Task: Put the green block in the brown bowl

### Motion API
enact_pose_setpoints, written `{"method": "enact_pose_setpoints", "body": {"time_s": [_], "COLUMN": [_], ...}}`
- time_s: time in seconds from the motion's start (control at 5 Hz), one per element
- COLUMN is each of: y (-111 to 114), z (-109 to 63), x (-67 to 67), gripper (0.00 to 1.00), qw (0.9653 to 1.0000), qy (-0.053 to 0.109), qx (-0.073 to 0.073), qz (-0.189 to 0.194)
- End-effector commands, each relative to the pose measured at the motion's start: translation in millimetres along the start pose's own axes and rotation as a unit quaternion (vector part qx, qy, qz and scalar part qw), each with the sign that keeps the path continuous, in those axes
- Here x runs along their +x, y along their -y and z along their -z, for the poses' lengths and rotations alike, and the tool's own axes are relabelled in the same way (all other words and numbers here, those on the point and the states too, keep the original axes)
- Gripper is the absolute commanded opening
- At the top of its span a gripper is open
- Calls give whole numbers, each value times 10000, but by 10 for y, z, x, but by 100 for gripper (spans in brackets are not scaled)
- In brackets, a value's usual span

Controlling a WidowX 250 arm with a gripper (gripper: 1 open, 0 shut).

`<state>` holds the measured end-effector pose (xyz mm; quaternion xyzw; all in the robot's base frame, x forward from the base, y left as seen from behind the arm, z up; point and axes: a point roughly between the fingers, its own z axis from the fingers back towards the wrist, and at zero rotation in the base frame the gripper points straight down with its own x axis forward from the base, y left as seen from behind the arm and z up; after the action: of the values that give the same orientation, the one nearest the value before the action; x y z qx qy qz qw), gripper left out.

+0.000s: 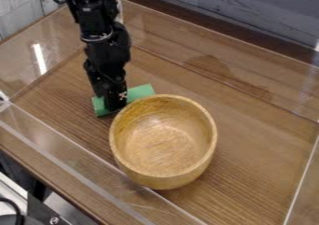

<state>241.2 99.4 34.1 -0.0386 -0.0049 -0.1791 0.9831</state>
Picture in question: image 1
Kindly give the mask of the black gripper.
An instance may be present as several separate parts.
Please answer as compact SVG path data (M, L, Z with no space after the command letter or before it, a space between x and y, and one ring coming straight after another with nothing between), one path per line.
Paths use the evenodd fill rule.
M84 70L97 97L104 98L109 111L126 104L124 66L130 60L130 37L121 23L110 27L109 35L82 35L85 42Z

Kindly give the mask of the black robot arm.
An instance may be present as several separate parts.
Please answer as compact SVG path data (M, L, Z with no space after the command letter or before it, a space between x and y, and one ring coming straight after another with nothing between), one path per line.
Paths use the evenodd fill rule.
M108 111L126 104L125 64L130 60L130 37L116 21L117 0L64 0L80 27L85 44L84 70L94 95Z

